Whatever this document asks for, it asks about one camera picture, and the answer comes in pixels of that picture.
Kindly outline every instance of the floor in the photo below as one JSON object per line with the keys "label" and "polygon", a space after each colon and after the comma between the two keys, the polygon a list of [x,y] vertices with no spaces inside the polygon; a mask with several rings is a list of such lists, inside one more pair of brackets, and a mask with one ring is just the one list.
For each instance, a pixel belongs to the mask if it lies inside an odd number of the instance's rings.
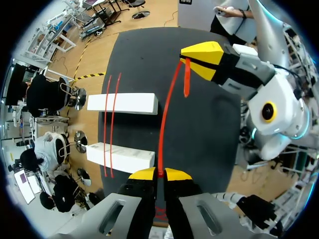
{"label": "floor", "polygon": [[[176,27],[177,4],[177,0],[147,0],[143,10],[149,10],[151,14],[142,19],[131,18],[133,13],[136,12],[135,9],[124,11],[118,18],[122,22],[108,26],[101,36],[93,37],[86,49],[88,39],[81,41],[77,29],[72,28],[67,36],[77,46],[64,54],[57,51],[49,68],[69,77],[105,72],[119,32],[148,27]],[[121,8],[127,8],[123,3],[120,3],[120,6]],[[104,76],[80,79],[75,85],[85,88],[88,95],[100,94],[103,80]],[[71,136],[74,135],[75,131],[82,130],[86,133],[89,144],[97,143],[98,112],[88,113],[85,107],[78,112],[71,109],[69,117],[68,131]],[[72,148],[70,163],[72,170],[83,167],[91,176],[92,185],[90,187],[83,185],[86,191],[92,192],[103,187],[100,166],[86,160],[85,154],[80,154],[75,148]],[[276,198],[294,183],[297,175],[287,175],[282,173],[279,168],[273,170],[270,167],[272,164],[271,162],[267,166],[250,172],[245,172],[239,166],[235,166],[227,191],[238,192],[247,196],[256,194],[267,201]]]}

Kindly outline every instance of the white foam block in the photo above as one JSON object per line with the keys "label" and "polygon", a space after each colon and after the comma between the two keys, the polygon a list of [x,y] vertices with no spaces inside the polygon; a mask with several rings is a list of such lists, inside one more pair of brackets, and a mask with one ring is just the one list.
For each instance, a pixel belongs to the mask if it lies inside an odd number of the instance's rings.
{"label": "white foam block", "polygon": [[[113,111],[115,94],[109,94],[107,112]],[[90,95],[88,111],[105,111],[106,94]],[[159,101],[154,93],[118,93],[114,111],[118,113],[157,115]]]}
{"label": "white foam block", "polygon": [[[103,143],[86,146],[89,161],[104,165]],[[110,167],[110,145],[105,144],[106,166]],[[155,152],[112,145],[112,167],[127,173],[135,173],[154,166]]]}

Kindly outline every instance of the wall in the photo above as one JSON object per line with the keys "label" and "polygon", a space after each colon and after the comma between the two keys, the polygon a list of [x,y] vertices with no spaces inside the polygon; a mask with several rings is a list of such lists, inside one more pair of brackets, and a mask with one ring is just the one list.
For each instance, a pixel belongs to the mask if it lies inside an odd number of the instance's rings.
{"label": "wall", "polygon": [[215,17],[213,0],[193,0],[191,5],[178,4],[178,26],[199,30],[210,30]]}
{"label": "wall", "polygon": [[61,13],[67,5],[62,0],[53,0],[33,21],[26,32],[21,36],[20,41],[16,45],[16,49],[13,51],[12,56],[20,61],[26,62],[28,64],[44,68],[43,64],[33,61],[29,58],[21,56],[24,51],[28,48],[33,36],[36,34],[35,30],[40,28],[43,31],[42,24],[44,24],[48,19]]}

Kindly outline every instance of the desk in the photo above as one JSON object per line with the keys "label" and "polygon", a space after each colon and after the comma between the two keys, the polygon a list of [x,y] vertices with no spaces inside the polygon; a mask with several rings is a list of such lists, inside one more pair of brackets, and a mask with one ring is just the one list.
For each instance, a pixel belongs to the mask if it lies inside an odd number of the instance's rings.
{"label": "desk", "polygon": [[[157,116],[116,113],[113,144],[158,153],[159,131],[168,89],[179,62],[180,50],[204,41],[228,43],[223,36],[202,30],[161,27],[120,33],[102,87],[115,92],[119,73],[119,93],[155,93],[159,100]],[[190,174],[204,192],[224,192],[236,158],[240,131],[240,97],[191,72],[190,94],[183,95],[184,66],[179,73],[166,118],[164,167]],[[110,121],[107,116],[107,143]],[[104,113],[99,113],[98,141],[103,142]],[[114,170],[115,178],[101,175],[105,196],[117,192],[129,176]],[[157,205],[164,208],[162,184]]]}
{"label": "desk", "polygon": [[[106,2],[108,2],[108,3],[111,5],[111,7],[112,7],[112,9],[113,9],[113,11],[114,11],[111,16],[108,16],[107,13],[106,13],[106,11],[103,10],[103,8],[101,7],[101,4],[106,3]],[[100,17],[100,19],[103,21],[103,23],[104,23],[106,26],[112,25],[112,24],[114,24],[114,23],[116,23],[116,22],[121,22],[120,20],[116,21],[116,19],[120,16],[121,12],[122,12],[122,11],[130,10],[129,8],[121,9],[121,7],[120,7],[119,3],[117,2],[117,0],[115,0],[115,3],[116,3],[116,5],[117,5],[118,8],[119,8],[118,11],[115,10],[115,8],[114,8],[114,6],[113,6],[113,2],[112,2],[112,1],[109,1],[109,0],[97,0],[96,2],[94,2],[94,3],[91,5],[91,6],[92,6],[92,10],[95,12],[95,14],[96,14],[97,16],[99,16],[99,14],[98,14],[98,11],[95,9],[96,6],[99,6],[100,9],[101,9],[101,10],[104,12],[104,14],[107,16],[107,20],[104,20],[102,17]]]}

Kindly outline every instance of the hand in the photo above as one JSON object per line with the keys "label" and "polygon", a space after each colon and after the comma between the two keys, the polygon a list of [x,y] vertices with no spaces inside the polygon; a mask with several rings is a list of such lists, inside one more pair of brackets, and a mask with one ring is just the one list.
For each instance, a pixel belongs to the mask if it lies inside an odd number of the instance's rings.
{"label": "hand", "polygon": [[238,9],[227,9],[227,6],[217,6],[216,8],[225,13],[223,17],[243,17],[243,14]]}

